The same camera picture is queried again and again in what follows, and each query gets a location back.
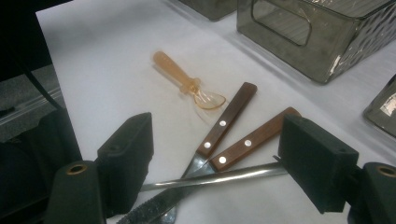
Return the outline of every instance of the spoon handle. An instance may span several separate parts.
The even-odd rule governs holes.
[[[188,91],[196,92],[199,89],[200,79],[189,77],[168,55],[162,51],[158,51],[153,56],[153,61],[164,72],[181,83],[180,91],[187,93]]]

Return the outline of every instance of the wooden knife handle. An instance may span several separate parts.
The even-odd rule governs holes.
[[[252,153],[258,148],[258,146],[277,136],[282,130],[283,117],[286,114],[301,116],[297,110],[292,107],[288,107],[264,123],[261,127],[211,159],[209,162],[212,164],[212,167],[214,167],[218,172],[225,171]]]
[[[228,104],[218,121],[215,123],[204,141],[198,146],[196,152],[208,159],[219,145],[225,134],[231,129],[233,123],[256,93],[257,86],[245,82],[235,97]]]
[[[199,88],[200,79],[189,77],[168,55],[162,51],[158,51],[152,57],[152,60],[169,76],[181,83],[180,91],[187,93],[191,90]]]

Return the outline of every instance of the plastic spoon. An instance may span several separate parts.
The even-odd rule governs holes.
[[[199,78],[191,78],[162,51],[158,51],[153,56],[154,62],[168,75],[176,79],[180,84],[180,91],[190,93],[196,105],[202,109],[216,109],[222,106],[226,99],[222,95],[218,95],[211,91],[204,91],[200,88],[201,80]]]

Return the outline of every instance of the table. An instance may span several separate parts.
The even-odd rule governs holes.
[[[129,117],[151,112],[154,156],[145,183],[181,177],[220,111],[196,109],[153,66],[151,56],[163,50],[229,101],[243,82],[257,85],[217,152],[293,106],[358,150],[359,166],[396,165],[395,139],[361,115],[396,72],[396,42],[321,86],[237,33],[236,13],[212,22],[176,0],[75,0],[36,15],[85,160]],[[274,161],[277,146],[278,138],[233,169]],[[140,193],[134,206],[156,193]],[[282,175],[205,188],[182,202],[177,223],[347,223],[348,210],[319,214]]]

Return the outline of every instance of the metal rod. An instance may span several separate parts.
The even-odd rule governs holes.
[[[163,181],[154,184],[143,185],[140,191],[155,189],[170,189],[192,185],[217,184],[227,181],[242,180],[248,178],[265,177],[270,175],[285,175],[288,172],[280,162],[268,163],[264,165],[252,166],[240,170],[215,173],[213,175],[201,175],[192,178]]]

